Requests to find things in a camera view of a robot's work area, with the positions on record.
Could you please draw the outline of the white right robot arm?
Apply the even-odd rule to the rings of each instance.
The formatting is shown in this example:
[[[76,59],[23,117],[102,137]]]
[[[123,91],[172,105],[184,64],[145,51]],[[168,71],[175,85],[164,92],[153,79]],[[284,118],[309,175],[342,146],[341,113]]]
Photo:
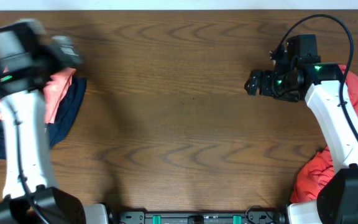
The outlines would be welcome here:
[[[287,223],[358,223],[358,117],[344,74],[335,63],[306,63],[290,70],[253,70],[249,95],[303,100],[313,112],[333,159],[334,177],[309,202],[287,207]]]

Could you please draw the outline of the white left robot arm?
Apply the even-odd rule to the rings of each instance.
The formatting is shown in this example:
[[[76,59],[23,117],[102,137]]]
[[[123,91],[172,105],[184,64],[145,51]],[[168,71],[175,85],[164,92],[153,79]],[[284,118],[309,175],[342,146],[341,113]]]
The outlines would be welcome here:
[[[71,40],[44,45],[31,29],[0,29],[0,100],[7,175],[0,223],[108,223],[103,204],[83,206],[58,188],[45,133],[42,88],[57,72],[81,63]]]

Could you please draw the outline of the pink t-shirt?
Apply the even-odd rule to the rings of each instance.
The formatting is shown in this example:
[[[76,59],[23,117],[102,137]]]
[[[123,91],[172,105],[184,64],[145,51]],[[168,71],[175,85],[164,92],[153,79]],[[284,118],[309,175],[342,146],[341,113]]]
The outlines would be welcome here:
[[[46,101],[45,123],[54,123],[57,115],[57,109],[68,92],[72,84],[73,75],[76,72],[74,68],[66,68],[51,76],[51,81],[44,87],[44,96]]]

